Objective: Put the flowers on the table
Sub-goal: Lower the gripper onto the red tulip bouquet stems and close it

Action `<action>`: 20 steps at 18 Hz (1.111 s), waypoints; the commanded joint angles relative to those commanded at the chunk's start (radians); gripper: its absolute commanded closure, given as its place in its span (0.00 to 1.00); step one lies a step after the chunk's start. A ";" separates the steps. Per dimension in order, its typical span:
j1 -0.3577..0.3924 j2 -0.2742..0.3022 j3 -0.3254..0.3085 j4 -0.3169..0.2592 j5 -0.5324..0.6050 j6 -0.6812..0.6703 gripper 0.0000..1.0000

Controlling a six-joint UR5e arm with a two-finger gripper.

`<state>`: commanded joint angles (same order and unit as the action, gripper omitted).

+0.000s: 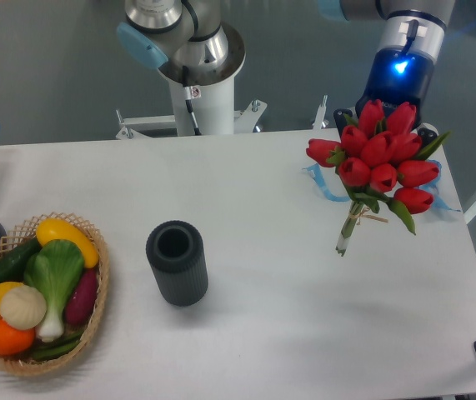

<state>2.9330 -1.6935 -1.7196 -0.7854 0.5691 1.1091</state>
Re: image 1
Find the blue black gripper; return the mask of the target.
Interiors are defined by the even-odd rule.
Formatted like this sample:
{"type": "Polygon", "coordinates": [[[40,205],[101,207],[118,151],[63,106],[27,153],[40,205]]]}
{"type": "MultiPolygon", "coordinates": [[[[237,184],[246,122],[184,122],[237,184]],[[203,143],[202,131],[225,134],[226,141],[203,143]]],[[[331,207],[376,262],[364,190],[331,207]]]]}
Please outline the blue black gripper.
{"type": "MultiPolygon", "coordinates": [[[[386,116],[402,103],[414,105],[417,112],[413,126],[417,127],[421,123],[421,106],[426,98],[433,72],[433,62],[424,56],[402,53],[393,48],[378,51],[363,95],[355,108],[338,108],[333,112],[338,135],[342,137],[343,130],[347,126],[358,126],[358,117],[369,100],[380,100],[386,116]]],[[[433,144],[438,138],[438,133],[433,128],[420,125],[417,134],[422,141],[420,153],[426,147],[430,147],[427,153],[434,153],[438,149],[438,145],[433,144]]]]}

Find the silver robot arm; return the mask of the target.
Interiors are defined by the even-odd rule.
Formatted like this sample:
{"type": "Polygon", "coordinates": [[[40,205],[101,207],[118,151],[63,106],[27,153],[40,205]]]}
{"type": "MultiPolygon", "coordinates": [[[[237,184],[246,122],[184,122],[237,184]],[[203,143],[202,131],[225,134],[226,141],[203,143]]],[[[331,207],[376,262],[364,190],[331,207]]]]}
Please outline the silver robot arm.
{"type": "MultiPolygon", "coordinates": [[[[343,128],[366,102],[392,113],[420,107],[433,76],[454,4],[451,1],[321,1],[331,20],[382,19],[385,29],[362,97],[334,113],[343,128]]],[[[218,1],[127,1],[117,28],[126,52],[168,82],[174,126],[181,137],[250,133],[266,109],[253,101],[234,108],[234,79],[245,60],[240,34],[221,19],[218,1]]]]}

